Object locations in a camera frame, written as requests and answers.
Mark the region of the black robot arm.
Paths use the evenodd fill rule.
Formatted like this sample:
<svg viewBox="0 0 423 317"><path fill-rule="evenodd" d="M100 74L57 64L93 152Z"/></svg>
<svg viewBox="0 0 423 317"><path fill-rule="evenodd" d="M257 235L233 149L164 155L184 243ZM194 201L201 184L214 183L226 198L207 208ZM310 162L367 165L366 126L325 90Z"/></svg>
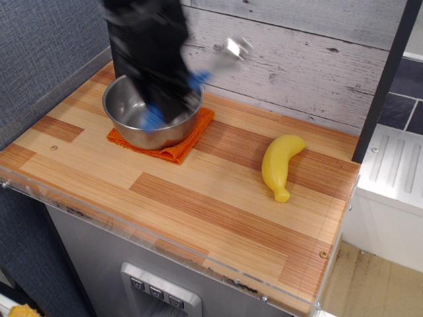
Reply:
<svg viewBox="0 0 423 317"><path fill-rule="evenodd" d="M187 112L185 98L199 90L181 56L188 28L180 1L105 1L100 12L119 70L147 105L140 127L162 128Z"/></svg>

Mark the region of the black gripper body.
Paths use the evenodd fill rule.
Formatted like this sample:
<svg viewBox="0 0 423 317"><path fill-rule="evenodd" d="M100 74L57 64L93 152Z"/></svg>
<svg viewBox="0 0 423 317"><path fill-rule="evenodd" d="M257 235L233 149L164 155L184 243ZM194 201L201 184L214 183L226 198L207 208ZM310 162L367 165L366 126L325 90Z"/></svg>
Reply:
<svg viewBox="0 0 423 317"><path fill-rule="evenodd" d="M188 28L180 6L107 6L110 40L120 69L148 105L155 87L179 87L190 72L181 56Z"/></svg>

